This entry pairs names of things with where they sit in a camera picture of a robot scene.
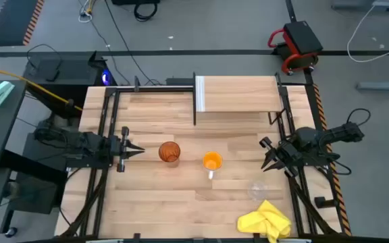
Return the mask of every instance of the power cord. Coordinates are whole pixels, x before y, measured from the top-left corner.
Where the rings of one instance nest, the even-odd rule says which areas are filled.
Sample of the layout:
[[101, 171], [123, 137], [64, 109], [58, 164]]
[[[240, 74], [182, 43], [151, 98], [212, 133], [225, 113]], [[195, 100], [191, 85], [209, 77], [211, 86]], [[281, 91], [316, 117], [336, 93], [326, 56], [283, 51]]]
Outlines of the power cord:
[[112, 58], [112, 61], [113, 61], [113, 67], [115, 68], [116, 72], [126, 81], [126, 84], [128, 86], [130, 86], [130, 81], [128, 81], [128, 79], [119, 71], [117, 65], [116, 65], [116, 60], [115, 60], [115, 57], [112, 55], [112, 50], [110, 48], [110, 45], [107, 44], [107, 41], [106, 39], [100, 34], [99, 32], [99, 29], [95, 26], [94, 22], [93, 21], [90, 21], [91, 24], [93, 25], [94, 29], [95, 29], [95, 32], [99, 35], [99, 37], [103, 40], [103, 42], [105, 43], [106, 45], [106, 48], [107, 50], [109, 51], [110, 55], [111, 55], [111, 58]]
[[33, 126], [33, 127], [37, 128], [37, 126], [32, 125], [32, 123], [29, 123], [29, 122], [25, 121], [25, 120], [22, 119], [22, 118], [17, 117], [16, 119], [20, 120], [21, 122], [24, 122], [25, 124], [28, 124], [29, 126]]
[[348, 119], [346, 119], [346, 123], [349, 122], [349, 120], [351, 119], [352, 114], [353, 114], [354, 112], [356, 112], [356, 111], [365, 111], [365, 112], [367, 112], [367, 114], [368, 114], [367, 119], [366, 119], [365, 121], [361, 122], [360, 124], [357, 124], [357, 125], [358, 125], [358, 126], [361, 126], [361, 125], [366, 124], [366, 123], [369, 121], [370, 117], [371, 117], [371, 112], [370, 112], [368, 109], [365, 109], [365, 108], [356, 108], [356, 109], [353, 109], [353, 110], [351, 111], [351, 113], [349, 114]]
[[[356, 112], [356, 111], [365, 111], [365, 112], [367, 112], [368, 116], [367, 116], [366, 120], [364, 120], [363, 122], [361, 122], [361, 123], [359, 123], [359, 124], [357, 124], [357, 125], [358, 125], [358, 126], [361, 126], [361, 125], [363, 125], [363, 124], [366, 124], [366, 123], [369, 121], [370, 117], [371, 117], [371, 112], [370, 112], [368, 109], [365, 109], [365, 108], [356, 108], [356, 109], [353, 109], [353, 110], [351, 111], [351, 113], [349, 113], [348, 119], [346, 119], [346, 123], [348, 123], [348, 122], [350, 121], [350, 119], [351, 119], [351, 117], [352, 117], [352, 114], [353, 114], [354, 112]], [[327, 158], [329, 158], [328, 155], [327, 155], [327, 153], [325, 153], [325, 151], [324, 151], [324, 150], [322, 149], [322, 147], [321, 147], [321, 145], [322, 145], [322, 140], [325, 138], [325, 135], [326, 135], [326, 134], [324, 134], [324, 135], [321, 136], [321, 138], [320, 138], [319, 141], [317, 142], [317, 145], [318, 145], [319, 151], [321, 151], [322, 155], [325, 156], [325, 157], [327, 157]], [[343, 173], [336, 172], [336, 174], [341, 175], [341, 176], [349, 176], [350, 174], [352, 174], [352, 170], [351, 170], [348, 166], [346, 166], [346, 165], [344, 165], [344, 164], [338, 162], [337, 160], [333, 160], [333, 162], [335, 162], [335, 163], [341, 165], [343, 168], [345, 168], [345, 169], [347, 170], [347, 172], [343, 172]]]
[[[67, 136], [59, 131], [56, 131], [52, 128], [37, 128], [34, 131], [34, 138], [41, 144], [44, 144], [46, 146], [51, 146], [55, 149], [68, 149], [68, 139]], [[57, 146], [48, 142], [45, 142], [45, 140], [63, 140], [64, 146]]]
[[42, 160], [45, 160], [45, 159], [51, 159], [51, 158], [54, 158], [54, 157], [58, 157], [58, 156], [61, 156], [63, 154], [65, 154], [66, 152], [62, 152], [62, 153], [57, 153], [57, 154], [54, 154], [54, 155], [49, 155], [49, 156], [46, 156], [46, 157], [41, 157], [39, 159], [36, 159], [35, 161], [42, 161]]
[[148, 80], [148, 82], [151, 82], [153, 85], [162, 85], [162, 84], [160, 84], [159, 82], [158, 82], [158, 83], [154, 83], [154, 82], [153, 82], [154, 79], [150, 79], [150, 78], [143, 72], [142, 68], [140, 68], [138, 62], [137, 62], [137, 61], [135, 60], [135, 58], [133, 57], [133, 54], [132, 54], [132, 52], [130, 51], [130, 48], [128, 48], [126, 39], [124, 38], [124, 36], [123, 36], [122, 33], [121, 33], [120, 28], [119, 28], [118, 25], [116, 24], [115, 18], [113, 17], [111, 8], [109, 7], [109, 4], [107, 3], [107, 0], [104, 0], [104, 1], [105, 1], [105, 3], [106, 3], [107, 10], [109, 10], [109, 15], [111, 16], [113, 25], [115, 26], [116, 30], [118, 31], [118, 34], [120, 35], [120, 37], [121, 37], [121, 39], [122, 39], [122, 42], [123, 42], [124, 45], [126, 46], [127, 52], [130, 54], [131, 58], [133, 59], [134, 64], [136, 64], [136, 66], [138, 67], [139, 71], [140, 71], [140, 72], [143, 74], [143, 76]]
[[139, 7], [141, 5], [143, 5], [145, 3], [143, 3], [142, 0], [139, 0], [138, 3], [134, 6], [134, 18], [139, 21], [139, 22], [146, 22], [148, 20], [150, 20], [156, 13], [157, 13], [157, 9], [158, 9], [158, 6], [157, 6], [157, 3], [154, 3], [154, 10], [153, 12], [148, 15], [148, 16], [143, 16], [142, 14], [140, 14], [138, 11], [139, 11]]
[[[68, 180], [69, 180], [72, 176], [74, 176], [74, 174], [78, 173], [78, 171], [80, 171], [80, 169], [81, 169], [81, 168], [75, 169], [75, 170], [73, 171], [73, 173], [71, 173], [71, 174], [67, 177], [67, 182], [68, 182]], [[69, 226], [69, 227], [72, 226], [72, 224], [68, 221], [67, 217], [66, 217], [66, 216], [64, 215], [64, 213], [62, 212], [61, 206], [59, 207], [59, 212], [61, 213], [61, 215], [62, 215], [64, 221], [66, 221], [66, 223], [68, 224], [68, 226]]]
[[79, 9], [79, 18], [78, 18], [78, 21], [81, 22], [81, 23], [88, 23], [90, 22], [91, 20], [93, 20], [93, 15], [92, 15], [92, 8], [91, 6], [89, 7], [88, 10], [85, 10], [85, 7], [86, 7], [86, 4], [90, 3], [90, 0], [86, 0], [84, 5], [81, 4], [81, 8]]
[[368, 59], [368, 60], [356, 60], [355, 58], [353, 58], [351, 56], [351, 52], [349, 51], [349, 45], [351, 44], [351, 41], [354, 39], [354, 36], [355, 34], [357, 33], [360, 25], [363, 23], [364, 19], [370, 14], [370, 12], [375, 8], [375, 5], [373, 7], [371, 7], [371, 9], [364, 15], [364, 17], [361, 19], [361, 21], [358, 23], [357, 27], [355, 28], [355, 31], [353, 32], [351, 38], [349, 39], [348, 41], [348, 44], [346, 46], [346, 50], [348, 51], [348, 56], [349, 58], [351, 58], [353, 61], [356, 61], [357, 63], [366, 63], [366, 62], [370, 62], [370, 61], [375, 61], [376, 59], [379, 59], [381, 57], [385, 57], [387, 55], [389, 55], [389, 52], [383, 54], [383, 55], [380, 55], [380, 56], [377, 56], [377, 57], [374, 57], [372, 59]]
[[30, 60], [30, 52], [34, 49], [36, 49], [37, 47], [48, 47], [49, 49], [51, 49], [53, 52], [55, 52], [58, 57], [59, 57], [59, 63], [57, 65], [57, 67], [55, 69], [58, 69], [61, 64], [62, 64], [62, 57], [61, 57], [61, 54], [59, 54], [59, 52], [57, 50], [55, 50], [53, 47], [51, 47], [50, 45], [48, 44], [39, 44], [31, 49], [29, 49], [27, 52], [26, 52], [26, 59], [28, 60], [28, 63], [31, 64], [31, 66], [34, 68], [34, 69], [37, 69], [37, 65], [33, 64]]

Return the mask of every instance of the wooden tabletop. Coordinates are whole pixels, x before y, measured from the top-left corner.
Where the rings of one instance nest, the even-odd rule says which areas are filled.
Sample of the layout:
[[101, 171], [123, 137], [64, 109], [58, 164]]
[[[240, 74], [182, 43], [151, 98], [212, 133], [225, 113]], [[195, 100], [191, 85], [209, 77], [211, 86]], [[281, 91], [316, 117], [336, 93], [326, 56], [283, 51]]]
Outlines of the wooden tabletop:
[[[80, 130], [97, 132], [104, 91], [103, 87], [88, 89]], [[304, 86], [289, 86], [288, 91], [295, 126], [314, 127]], [[120, 136], [122, 126], [129, 127], [129, 139], [146, 151], [127, 160], [124, 173], [117, 173], [115, 166], [109, 170], [100, 238], [132, 238], [134, 233], [142, 238], [250, 238], [252, 234], [236, 229], [236, 222], [256, 210], [263, 199], [292, 221], [292, 235], [296, 235], [284, 172], [260, 169], [266, 150], [259, 140], [269, 136], [277, 145], [280, 139], [278, 126], [269, 125], [267, 113], [197, 113], [193, 126], [191, 93], [123, 93], [115, 135]], [[160, 161], [158, 148], [167, 141], [180, 145], [177, 168]], [[208, 151], [219, 152], [224, 160], [212, 180], [201, 162]], [[315, 196], [332, 198], [328, 181], [313, 168], [305, 171], [312, 202]], [[84, 204], [88, 177], [89, 169], [82, 169], [66, 186], [61, 207], [69, 221]], [[340, 231], [335, 208], [319, 212]], [[59, 217], [55, 235], [67, 226]]]
[[283, 109], [275, 76], [196, 76], [196, 96], [198, 112]]

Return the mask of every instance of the yellow cloth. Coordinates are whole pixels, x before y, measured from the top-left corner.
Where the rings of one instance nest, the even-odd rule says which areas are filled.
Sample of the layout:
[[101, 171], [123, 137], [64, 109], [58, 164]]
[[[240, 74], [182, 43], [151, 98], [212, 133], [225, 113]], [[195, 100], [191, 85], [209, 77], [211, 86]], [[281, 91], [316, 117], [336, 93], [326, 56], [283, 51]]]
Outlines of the yellow cloth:
[[269, 242], [276, 243], [278, 238], [289, 236], [290, 220], [265, 200], [257, 211], [238, 218], [238, 230], [266, 234]]

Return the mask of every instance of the orange striped edge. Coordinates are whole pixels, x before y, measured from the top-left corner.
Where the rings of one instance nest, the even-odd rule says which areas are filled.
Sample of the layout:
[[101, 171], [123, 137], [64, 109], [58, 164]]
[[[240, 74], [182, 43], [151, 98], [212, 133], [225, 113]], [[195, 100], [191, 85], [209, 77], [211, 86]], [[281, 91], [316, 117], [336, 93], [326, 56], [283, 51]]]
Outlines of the orange striped edge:
[[[321, 123], [322, 123], [322, 128], [324, 130], [327, 130], [327, 123], [326, 123], [326, 118], [325, 118], [325, 115], [323, 112], [322, 101], [321, 101], [321, 96], [319, 94], [319, 89], [317, 88], [316, 84], [314, 84], [313, 87], [314, 87], [314, 91], [315, 91], [317, 108], [319, 109], [319, 118], [320, 118]], [[326, 147], [327, 147], [328, 152], [332, 152], [331, 144], [327, 144]], [[340, 216], [341, 216], [341, 222], [342, 222], [341, 225], [343, 227], [344, 233], [348, 236], [351, 236], [352, 235], [351, 227], [349, 225], [348, 215], [346, 214], [346, 207], [344, 206], [342, 190], [340, 187], [340, 181], [339, 181], [338, 176], [337, 176], [337, 169], [336, 169], [335, 163], [334, 162], [330, 163], [330, 167], [331, 167], [332, 174], [333, 174], [333, 183], [334, 183], [334, 188], [336, 191], [336, 196], [338, 199], [338, 206], [340, 209]]]
[[41, 10], [43, 8], [43, 0], [38, 0], [35, 5], [34, 12], [32, 13], [30, 23], [26, 29], [23, 44], [27, 45], [30, 43], [32, 38], [32, 33], [34, 32], [35, 26], [37, 25], [38, 17], [40, 16]]

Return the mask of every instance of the wooden table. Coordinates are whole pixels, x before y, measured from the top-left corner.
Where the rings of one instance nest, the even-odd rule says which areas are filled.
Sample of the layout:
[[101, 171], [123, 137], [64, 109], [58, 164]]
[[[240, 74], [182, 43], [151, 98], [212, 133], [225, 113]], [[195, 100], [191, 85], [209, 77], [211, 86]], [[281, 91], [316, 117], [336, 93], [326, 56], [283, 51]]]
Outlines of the wooden table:
[[[103, 87], [89, 88], [80, 130], [97, 132], [104, 91]], [[289, 86], [288, 91], [295, 126], [314, 127], [305, 87]], [[193, 126], [191, 93], [123, 93], [116, 135], [121, 136], [122, 126], [130, 128], [129, 139], [146, 152], [127, 160], [124, 173], [117, 173], [115, 166], [109, 170], [100, 238], [132, 238], [134, 233], [141, 233], [142, 238], [251, 238], [252, 234], [236, 229], [236, 222], [262, 202], [250, 193], [256, 181], [265, 183], [261, 191], [265, 199], [294, 222], [284, 172], [263, 173], [260, 169], [266, 150], [259, 146], [259, 140], [264, 136], [274, 142], [280, 139], [278, 126], [269, 125], [267, 113], [197, 113], [197, 125]], [[160, 161], [158, 148], [166, 141], [180, 145], [177, 168]], [[207, 151], [217, 151], [224, 159], [213, 180], [208, 179], [201, 163]], [[313, 168], [305, 171], [311, 200], [315, 196], [331, 199], [328, 181]], [[88, 177], [89, 169], [82, 169], [66, 186], [61, 207], [69, 221], [84, 204]], [[319, 212], [341, 232], [335, 208]], [[305, 211], [302, 216], [308, 232]], [[59, 217], [55, 235], [67, 227]], [[294, 223], [292, 235], [296, 235]]]

